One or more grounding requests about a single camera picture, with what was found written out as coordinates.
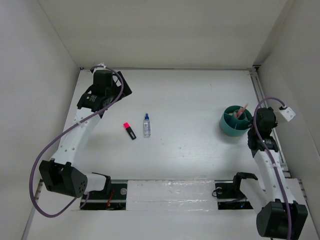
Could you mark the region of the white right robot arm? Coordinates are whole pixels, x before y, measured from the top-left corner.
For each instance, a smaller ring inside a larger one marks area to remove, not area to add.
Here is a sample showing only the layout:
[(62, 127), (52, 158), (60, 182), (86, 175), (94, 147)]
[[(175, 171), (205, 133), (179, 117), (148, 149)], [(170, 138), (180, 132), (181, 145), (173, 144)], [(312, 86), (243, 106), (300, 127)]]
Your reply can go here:
[(247, 133), (248, 147), (258, 166), (263, 187), (253, 173), (238, 172), (231, 191), (245, 196), (256, 213), (256, 228), (261, 237), (297, 240), (308, 217), (307, 207), (292, 194), (280, 164), (280, 151), (271, 136), (278, 125), (274, 110), (255, 110)]

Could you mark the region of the clear spray bottle blue cap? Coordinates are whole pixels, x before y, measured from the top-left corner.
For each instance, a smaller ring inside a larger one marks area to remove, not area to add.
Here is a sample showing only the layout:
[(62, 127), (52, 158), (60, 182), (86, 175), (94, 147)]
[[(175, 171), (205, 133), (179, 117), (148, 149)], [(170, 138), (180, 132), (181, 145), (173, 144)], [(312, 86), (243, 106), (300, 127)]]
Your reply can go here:
[(149, 138), (151, 136), (151, 123), (150, 123), (149, 115), (147, 113), (144, 116), (143, 130), (144, 130), (144, 137)]

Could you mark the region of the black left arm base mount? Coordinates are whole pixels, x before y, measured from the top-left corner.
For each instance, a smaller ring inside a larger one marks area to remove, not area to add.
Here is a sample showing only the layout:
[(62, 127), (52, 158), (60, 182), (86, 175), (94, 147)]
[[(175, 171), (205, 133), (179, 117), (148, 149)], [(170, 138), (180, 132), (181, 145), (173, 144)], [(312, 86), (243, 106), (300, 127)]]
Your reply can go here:
[(91, 191), (89, 198), (82, 196), (80, 210), (125, 211), (127, 205), (128, 181), (111, 180), (107, 191)]

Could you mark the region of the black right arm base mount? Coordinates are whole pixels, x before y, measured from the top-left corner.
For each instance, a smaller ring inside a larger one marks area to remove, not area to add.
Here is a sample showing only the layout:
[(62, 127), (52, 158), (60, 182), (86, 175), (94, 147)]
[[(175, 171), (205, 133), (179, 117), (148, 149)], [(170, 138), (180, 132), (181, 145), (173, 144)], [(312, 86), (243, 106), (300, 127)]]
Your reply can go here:
[(215, 180), (212, 196), (217, 199), (218, 210), (252, 210), (247, 197), (241, 192), (241, 183), (246, 179), (258, 180), (253, 173), (237, 172), (232, 180)]

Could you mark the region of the pink and black highlighter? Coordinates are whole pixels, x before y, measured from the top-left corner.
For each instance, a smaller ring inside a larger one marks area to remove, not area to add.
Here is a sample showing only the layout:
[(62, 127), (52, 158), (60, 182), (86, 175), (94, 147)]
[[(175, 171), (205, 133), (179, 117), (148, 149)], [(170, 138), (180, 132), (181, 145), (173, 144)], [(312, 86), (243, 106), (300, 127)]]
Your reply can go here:
[(134, 131), (132, 130), (130, 124), (129, 124), (128, 122), (125, 122), (125, 123), (123, 124), (123, 126), (124, 126), (124, 129), (126, 130), (126, 132), (128, 133), (128, 135), (130, 136), (130, 138), (131, 138), (132, 140), (135, 140), (137, 137), (136, 137)]

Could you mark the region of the pink pen with clear cap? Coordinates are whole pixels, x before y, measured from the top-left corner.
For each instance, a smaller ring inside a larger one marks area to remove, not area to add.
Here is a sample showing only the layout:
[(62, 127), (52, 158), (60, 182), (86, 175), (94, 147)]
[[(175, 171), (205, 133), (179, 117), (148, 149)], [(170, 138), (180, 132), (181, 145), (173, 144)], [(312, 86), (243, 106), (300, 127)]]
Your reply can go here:
[(247, 107), (248, 107), (248, 103), (244, 107), (242, 107), (242, 108), (240, 108), (238, 110), (238, 112), (236, 113), (236, 118), (237, 119), (239, 119), (239, 117), (245, 112)]

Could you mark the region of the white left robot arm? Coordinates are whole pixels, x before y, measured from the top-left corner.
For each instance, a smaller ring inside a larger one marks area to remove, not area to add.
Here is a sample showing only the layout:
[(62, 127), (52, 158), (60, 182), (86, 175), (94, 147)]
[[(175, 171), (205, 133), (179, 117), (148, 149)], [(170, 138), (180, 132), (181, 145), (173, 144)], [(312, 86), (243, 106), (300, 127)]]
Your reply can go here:
[(105, 67), (92, 70), (92, 85), (82, 94), (76, 107), (73, 124), (50, 160), (42, 160), (39, 172), (49, 192), (80, 198), (95, 192), (100, 198), (111, 194), (111, 178), (101, 173), (83, 173), (80, 155), (105, 111), (132, 93), (120, 71)]

